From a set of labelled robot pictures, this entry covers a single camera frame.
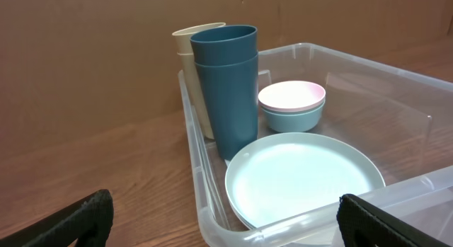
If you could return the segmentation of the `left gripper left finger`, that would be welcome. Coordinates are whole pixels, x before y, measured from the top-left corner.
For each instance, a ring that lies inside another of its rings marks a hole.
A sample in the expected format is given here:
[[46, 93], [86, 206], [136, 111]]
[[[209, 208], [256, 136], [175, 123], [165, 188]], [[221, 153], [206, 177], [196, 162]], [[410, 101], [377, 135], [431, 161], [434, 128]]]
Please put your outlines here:
[[104, 246], [113, 226], [113, 198], [106, 189], [1, 239], [2, 246]]

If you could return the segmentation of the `light blue bowl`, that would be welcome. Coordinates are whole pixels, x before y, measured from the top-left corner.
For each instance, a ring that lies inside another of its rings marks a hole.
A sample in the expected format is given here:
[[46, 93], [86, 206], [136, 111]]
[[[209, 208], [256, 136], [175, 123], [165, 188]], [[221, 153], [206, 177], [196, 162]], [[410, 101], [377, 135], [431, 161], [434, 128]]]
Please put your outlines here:
[[325, 102], [315, 108], [293, 113], [272, 111], [262, 107], [267, 125], [276, 132], [307, 132], [320, 121]]

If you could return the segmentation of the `grey plate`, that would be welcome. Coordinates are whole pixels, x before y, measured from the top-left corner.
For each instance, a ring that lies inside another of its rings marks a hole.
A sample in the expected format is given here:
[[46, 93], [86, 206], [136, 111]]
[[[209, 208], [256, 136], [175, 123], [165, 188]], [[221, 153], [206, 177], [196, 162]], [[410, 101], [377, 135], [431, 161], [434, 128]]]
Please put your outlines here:
[[229, 163], [226, 194], [235, 215], [258, 228], [333, 204], [344, 194], [385, 187], [379, 169], [355, 147], [320, 134], [260, 138]]

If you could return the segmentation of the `beige cup front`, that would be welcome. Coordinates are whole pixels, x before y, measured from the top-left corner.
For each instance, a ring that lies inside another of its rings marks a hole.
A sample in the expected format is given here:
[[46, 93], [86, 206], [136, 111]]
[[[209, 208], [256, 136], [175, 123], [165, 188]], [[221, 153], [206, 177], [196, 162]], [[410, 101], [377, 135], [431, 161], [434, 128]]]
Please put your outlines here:
[[178, 56], [182, 62], [185, 84], [190, 96], [190, 101], [195, 106], [195, 111], [197, 113], [202, 133], [206, 138], [214, 139], [210, 119], [205, 106], [205, 100], [200, 86], [200, 80], [195, 67], [194, 56], [193, 54], [181, 53], [178, 53]]

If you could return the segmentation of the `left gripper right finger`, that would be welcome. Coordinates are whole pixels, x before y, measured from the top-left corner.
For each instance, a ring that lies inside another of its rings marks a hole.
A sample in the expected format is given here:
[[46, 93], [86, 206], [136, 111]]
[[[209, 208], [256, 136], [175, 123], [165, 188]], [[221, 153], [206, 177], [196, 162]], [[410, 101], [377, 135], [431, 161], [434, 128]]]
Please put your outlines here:
[[353, 194], [340, 197], [336, 219], [345, 247], [448, 247]]

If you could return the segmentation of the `dark blue cup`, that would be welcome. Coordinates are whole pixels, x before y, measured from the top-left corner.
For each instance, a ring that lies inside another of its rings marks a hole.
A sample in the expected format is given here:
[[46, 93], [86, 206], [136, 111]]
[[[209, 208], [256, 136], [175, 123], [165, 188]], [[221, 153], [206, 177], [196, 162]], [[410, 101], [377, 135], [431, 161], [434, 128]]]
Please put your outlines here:
[[252, 25], [226, 25], [196, 33], [190, 38], [195, 62], [205, 66], [245, 62], [258, 54], [257, 34]]
[[233, 157], [258, 137], [258, 55], [230, 65], [195, 65], [219, 155]]

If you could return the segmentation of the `beige cup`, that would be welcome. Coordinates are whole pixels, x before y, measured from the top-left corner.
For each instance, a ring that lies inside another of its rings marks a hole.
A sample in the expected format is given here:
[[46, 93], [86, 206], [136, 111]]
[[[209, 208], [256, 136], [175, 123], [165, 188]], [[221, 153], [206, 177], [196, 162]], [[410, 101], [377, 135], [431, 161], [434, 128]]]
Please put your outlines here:
[[202, 25], [196, 25], [189, 28], [184, 28], [181, 30], [177, 30], [172, 33], [173, 38], [176, 41], [178, 54], [192, 54], [193, 49], [190, 43], [190, 38], [201, 31], [209, 30], [212, 28], [218, 28], [225, 26], [226, 23], [218, 22], [218, 23], [206, 23]]
[[200, 86], [200, 80], [195, 67], [194, 56], [193, 54], [181, 53], [178, 53], [178, 56], [182, 62], [185, 84], [190, 96], [190, 101], [195, 106], [195, 111], [197, 113], [202, 133], [206, 138], [214, 139], [210, 119], [205, 106], [205, 100]]

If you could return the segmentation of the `pink bowl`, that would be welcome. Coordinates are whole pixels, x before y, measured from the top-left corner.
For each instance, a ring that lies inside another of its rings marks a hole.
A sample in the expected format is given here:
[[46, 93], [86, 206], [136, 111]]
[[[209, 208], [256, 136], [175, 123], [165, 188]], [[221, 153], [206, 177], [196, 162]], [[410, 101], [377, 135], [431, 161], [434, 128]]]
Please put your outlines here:
[[269, 110], [293, 113], [311, 110], [325, 101], [323, 86], [309, 81], [283, 81], [263, 88], [258, 102]]

